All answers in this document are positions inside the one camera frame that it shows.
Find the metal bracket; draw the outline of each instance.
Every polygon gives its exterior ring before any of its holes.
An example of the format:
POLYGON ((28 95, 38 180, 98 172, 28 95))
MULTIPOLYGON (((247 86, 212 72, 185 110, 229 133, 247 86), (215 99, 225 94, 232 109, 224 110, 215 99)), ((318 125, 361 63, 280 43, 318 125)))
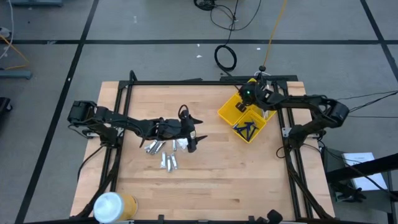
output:
MULTIPOLYGON (((289 136, 290 130, 292 130, 292 128, 282 128, 282 135, 284 138, 287 138, 289 136)), ((307 137, 308 138, 319 138, 319 134, 309 134, 307 137)))

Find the floor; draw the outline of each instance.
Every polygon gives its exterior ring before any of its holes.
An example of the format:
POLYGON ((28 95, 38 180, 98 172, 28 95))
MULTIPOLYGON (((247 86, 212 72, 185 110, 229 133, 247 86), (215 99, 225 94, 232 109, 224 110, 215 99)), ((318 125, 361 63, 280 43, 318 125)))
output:
MULTIPOLYGON (((27 208, 24 221, 69 216, 86 145, 67 129, 73 100, 95 101, 101 82, 125 80, 132 69, 139 80, 220 78, 213 54, 228 31, 214 26, 210 13, 199 10, 192 1, 64 2, 63 7, 14 8, 14 43, 30 60, 34 76, 31 80, 0 80, 0 96, 11 98, 14 106, 0 129, 0 223, 16 221, 39 157, 39 162, 43 158, 45 162, 40 176, 35 175, 39 177, 35 191, 28 190, 30 206, 22 206, 22 210, 27 208)), ((235 2, 217 3, 233 8, 235 2)), ((257 0, 239 2, 237 27, 250 20, 257 5, 257 0)), ((281 6, 282 1, 263 1, 251 25, 232 33, 229 46, 238 55, 234 75, 257 71, 281 6)), ((298 75, 308 94, 330 98, 396 90, 397 8, 396 0, 288 0, 267 72, 298 75), (369 12, 375 22, 369 20, 369 12)), ((214 19, 229 25, 220 11, 214 12, 214 19)), ((5 1, 0 1, 0 26, 11 27, 5 1)), ((223 65, 232 60, 222 51, 219 58, 223 65)), ((9 51, 0 66, 21 63, 9 51)), ((372 99, 344 103, 354 107, 372 99)), ((356 115, 396 116, 396 100, 392 96, 356 115)), ((397 128, 396 119, 348 118, 343 127, 328 130, 325 143, 341 151, 387 156, 397 152, 397 128)), ((395 172, 392 183, 398 188, 395 172)), ((387 222, 384 212, 357 203, 336 203, 335 212, 342 220, 387 222)))

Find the black pole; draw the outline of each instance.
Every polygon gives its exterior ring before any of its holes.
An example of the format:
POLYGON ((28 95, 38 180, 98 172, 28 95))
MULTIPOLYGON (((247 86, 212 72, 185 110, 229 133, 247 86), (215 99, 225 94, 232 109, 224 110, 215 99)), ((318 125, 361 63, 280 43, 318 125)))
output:
MULTIPOLYGON (((115 111, 115 112, 119 112, 120 101, 122 99, 122 92, 123 92, 123 89, 122 88, 118 88, 118 93, 116 94, 116 102, 114 104, 114 109, 113 109, 113 111, 115 111)), ((99 185, 101 185, 105 181, 105 178, 106 178, 106 176, 108 174, 109 162, 111 160, 112 149, 113 148, 110 148, 110 147, 106 148, 104 164, 102 166, 101 178, 99 180, 99 185)))
POLYGON ((345 167, 331 172, 326 173, 326 179, 329 183, 337 182, 341 180, 348 180, 357 177, 363 177, 364 175, 372 175, 380 172, 387 172, 390 170, 398 169, 398 153, 391 156, 382 157, 369 162, 363 162, 356 164, 353 167, 360 171, 355 171, 350 167, 345 167))
MULTIPOLYGON (((130 71, 130 75, 129 76, 130 76, 130 80, 129 80, 129 84, 127 86, 126 99, 124 101, 124 108, 123 108, 123 115, 124 116, 129 116, 129 107, 130 107, 132 85, 133 85, 133 83, 135 81, 137 81, 136 74, 132 70, 130 71)), ((113 178, 113 180, 111 182, 110 191, 112 191, 112 192, 116 191, 116 184, 118 182, 118 174, 119 174, 120 159, 121 159, 121 154, 122 154, 122 149, 123 149, 123 142, 124 142, 124 133, 120 137, 120 143, 119 143, 118 148, 116 149, 115 162, 117 162, 117 166, 116 166, 115 177, 113 178)))
MULTIPOLYGON (((286 89, 283 89, 284 91, 284 95, 288 96, 289 92, 286 89)), ((294 124, 294 119, 293 119, 293 112, 291 108, 287 108, 287 117, 289 119, 289 125, 292 128, 295 124, 294 124)), ((294 150, 294 156, 296 157, 296 161, 297 161, 297 170, 298 170, 298 174, 300 175, 301 180, 304 183, 304 186, 307 186, 307 180, 305 178, 305 172, 304 172, 304 166, 303 166, 303 159, 301 158, 301 152, 300 152, 300 148, 298 149, 293 149, 294 150)), ((307 214, 307 218, 313 218, 313 213, 312 213, 312 207, 310 202, 308 201, 307 198, 304 198, 304 205, 305 205, 305 213, 307 214)))
MULTIPOLYGON (((272 84, 274 87, 274 91, 278 92, 278 85, 276 82, 272 84)), ((290 152, 288 150, 288 145, 285 139, 283 138, 282 134, 282 128, 285 127, 285 121, 284 121, 284 115, 281 109, 277 110, 278 112, 278 119, 279 119, 279 126, 280 126, 280 134, 282 136, 282 144, 284 146, 284 153, 285 153, 285 161, 286 161, 286 166, 292 162, 292 158, 290 157, 290 152)), ((299 205, 299 198, 297 197, 297 190, 296 190, 296 184, 294 182, 294 179, 289 175, 289 185, 290 185, 290 193, 292 194, 292 203, 293 203, 293 210, 294 210, 294 217, 295 220, 301 217, 300 213, 300 205, 299 205)))

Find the yellow cable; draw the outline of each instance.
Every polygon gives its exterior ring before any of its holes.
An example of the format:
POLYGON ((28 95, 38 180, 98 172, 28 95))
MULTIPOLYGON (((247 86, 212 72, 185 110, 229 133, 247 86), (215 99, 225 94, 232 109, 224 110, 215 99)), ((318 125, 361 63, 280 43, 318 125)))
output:
POLYGON ((270 52, 270 49, 271 49, 272 38, 274 38, 274 34, 275 34, 276 27, 278 26, 278 23, 279 23, 279 21, 280 21, 280 18, 282 17, 282 14, 283 14, 284 11, 285 11, 286 2, 287 2, 287 0, 284 0, 284 4, 282 5, 282 9, 280 10, 278 19, 276 20, 276 23, 275 23, 275 26, 274 26, 274 30, 272 30, 271 37, 270 37, 269 42, 268 42, 266 59, 264 60, 264 64, 262 64, 263 66, 266 66, 266 62, 267 62, 267 59, 268 59, 268 53, 270 52))
MULTIPOLYGON (((2 35, 0 35, 0 37, 29 64, 29 60, 25 57, 24 54, 22 54, 18 49, 16 49, 12 44, 10 44, 10 42, 8 42, 8 40, 6 38, 4 38, 2 35)), ((5 70, 10 70, 10 69, 15 69, 15 68, 24 68, 26 66, 28 66, 28 65, 17 65, 17 66, 5 68, 5 70)))

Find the yellow cup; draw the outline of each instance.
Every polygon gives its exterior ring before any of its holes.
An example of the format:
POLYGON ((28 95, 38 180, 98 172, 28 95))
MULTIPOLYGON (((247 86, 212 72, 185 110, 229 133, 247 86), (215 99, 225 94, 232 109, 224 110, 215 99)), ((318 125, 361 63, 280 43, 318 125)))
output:
POLYGON ((112 223, 131 219, 137 209, 137 200, 132 195, 107 192, 97 198, 93 211, 100 223, 112 223))

